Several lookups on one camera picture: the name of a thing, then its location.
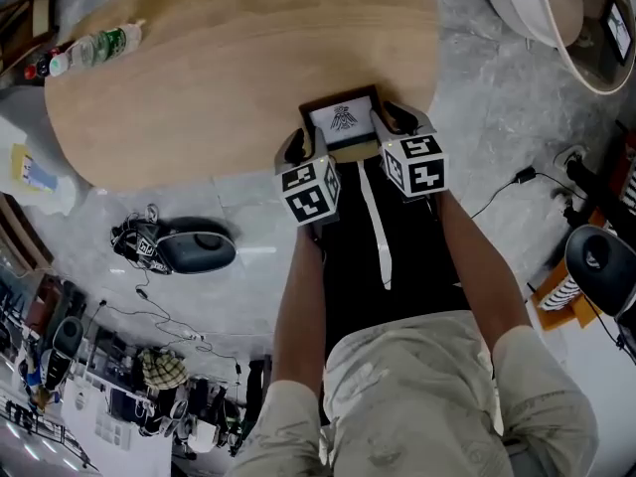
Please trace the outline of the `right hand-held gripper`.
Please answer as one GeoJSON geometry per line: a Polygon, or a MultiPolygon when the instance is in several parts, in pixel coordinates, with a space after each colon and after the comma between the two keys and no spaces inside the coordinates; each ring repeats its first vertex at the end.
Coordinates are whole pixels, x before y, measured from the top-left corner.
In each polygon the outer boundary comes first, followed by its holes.
{"type": "Polygon", "coordinates": [[[385,102],[385,113],[393,125],[374,109],[370,117],[388,178],[406,198],[445,191],[448,156],[441,150],[427,114],[390,101],[385,102]]]}

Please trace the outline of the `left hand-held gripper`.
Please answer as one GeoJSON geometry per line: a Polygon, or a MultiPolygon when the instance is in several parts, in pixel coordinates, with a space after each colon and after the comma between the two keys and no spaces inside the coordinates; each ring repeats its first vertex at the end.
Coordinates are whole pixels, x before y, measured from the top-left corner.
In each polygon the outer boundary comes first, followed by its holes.
{"type": "Polygon", "coordinates": [[[288,214],[298,227],[327,219],[337,213],[341,182],[336,163],[328,154],[320,127],[304,148],[304,131],[296,129],[274,158],[274,184],[288,214]]]}

